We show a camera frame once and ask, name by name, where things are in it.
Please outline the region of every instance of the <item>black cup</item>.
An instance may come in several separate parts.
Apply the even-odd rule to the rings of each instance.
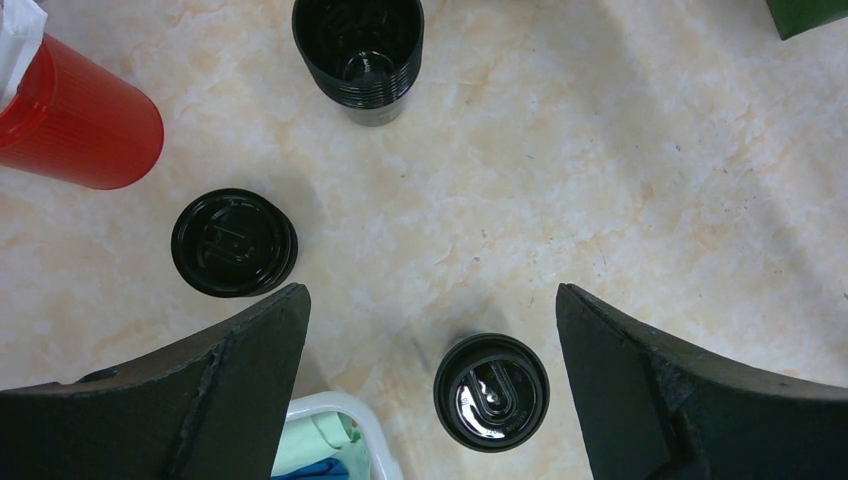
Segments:
[[[542,362],[506,335],[474,335],[439,365],[433,387],[436,414],[457,442],[480,452],[521,445],[548,411],[550,387]]]
[[[292,30],[318,88],[355,122],[400,115],[421,69],[420,0],[297,0]]]
[[[180,275],[214,297],[270,292],[294,268],[297,234],[271,202],[238,188],[191,202],[174,225],[171,255]]]

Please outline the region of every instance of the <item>white tissue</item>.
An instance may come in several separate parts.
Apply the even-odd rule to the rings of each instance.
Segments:
[[[47,13],[33,0],[5,0],[0,31],[0,112],[6,109],[41,46]]]

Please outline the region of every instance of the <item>white plastic bin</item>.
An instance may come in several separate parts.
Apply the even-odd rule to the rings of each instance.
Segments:
[[[356,422],[371,457],[371,476],[377,480],[403,480],[400,465],[392,457],[383,428],[371,408],[358,398],[341,392],[321,392],[289,402],[286,422],[323,412],[338,412]]]

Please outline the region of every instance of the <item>red cylinder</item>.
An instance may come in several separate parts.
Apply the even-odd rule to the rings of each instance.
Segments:
[[[0,164],[98,189],[144,176],[162,117],[140,90],[50,35],[0,113]]]

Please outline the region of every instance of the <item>green cloth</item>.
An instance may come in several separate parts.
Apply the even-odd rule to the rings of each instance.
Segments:
[[[351,480],[370,478],[368,451],[350,417],[324,412],[286,422],[271,476],[285,475],[329,457],[344,464]]]
[[[848,16],[848,0],[767,0],[780,38]]]

